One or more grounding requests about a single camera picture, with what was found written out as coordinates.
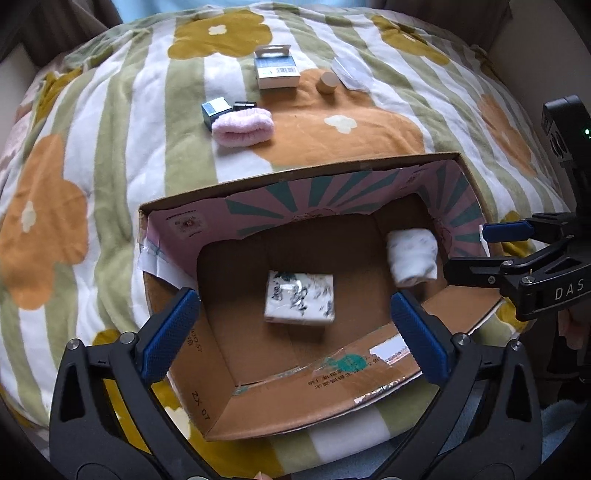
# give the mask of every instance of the striped blanket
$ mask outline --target striped blanket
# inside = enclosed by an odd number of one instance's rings
[[[253,52],[269,43],[291,45],[297,93],[258,90]],[[316,80],[336,56],[367,67],[368,93],[318,94]],[[486,56],[393,12],[263,3],[160,14],[109,30],[49,70],[19,112],[21,140],[0,161],[0,377],[15,411],[40,426],[66,342],[109,342],[148,318],[137,269],[144,202],[285,168],[454,151],[487,220],[564,209],[526,114]],[[271,110],[274,139],[218,146],[200,111],[218,96]],[[501,344],[520,328],[504,305],[477,335]],[[108,389],[128,438],[145,448]],[[412,426],[434,394],[418,380],[299,432],[207,443],[169,384],[154,390],[207,461],[244,477],[280,476],[383,442]]]

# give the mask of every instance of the das logo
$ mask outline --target das logo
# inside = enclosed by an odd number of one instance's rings
[[[566,290],[566,295],[564,295],[565,298],[567,298],[569,295],[573,295],[575,291],[581,291],[583,290],[583,279],[579,279],[579,281],[575,284],[576,286],[576,290],[574,289],[574,286],[572,283],[569,284],[568,289]],[[558,287],[556,289],[556,294],[554,295],[554,299],[556,301],[559,301],[562,296],[564,294],[564,289],[562,287]]]

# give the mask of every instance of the wall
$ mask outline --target wall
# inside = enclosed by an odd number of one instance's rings
[[[18,105],[25,96],[27,89],[35,78],[35,67],[29,60],[22,45],[14,50],[0,63],[0,155],[6,138],[14,124],[14,116]]]
[[[513,19],[489,56],[528,112],[572,208],[574,198],[568,180],[540,126],[542,105],[575,94],[591,112],[591,54],[554,0],[513,0],[511,9]]]

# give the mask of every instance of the open cardboard box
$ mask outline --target open cardboard box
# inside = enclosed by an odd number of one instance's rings
[[[274,173],[140,209],[140,264],[153,311],[176,284],[199,284],[200,316],[170,369],[207,440],[301,428],[370,403],[419,368],[390,320],[396,288],[386,234],[428,228],[436,281],[414,294],[455,332],[471,332],[497,290],[448,286],[448,256],[484,255],[484,216],[458,154],[358,160]],[[268,323],[269,270],[333,274],[326,327]]]

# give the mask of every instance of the black small box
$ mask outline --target black small box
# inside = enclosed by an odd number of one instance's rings
[[[247,108],[256,108],[256,102],[234,102],[232,110],[238,112],[240,110],[246,110]]]

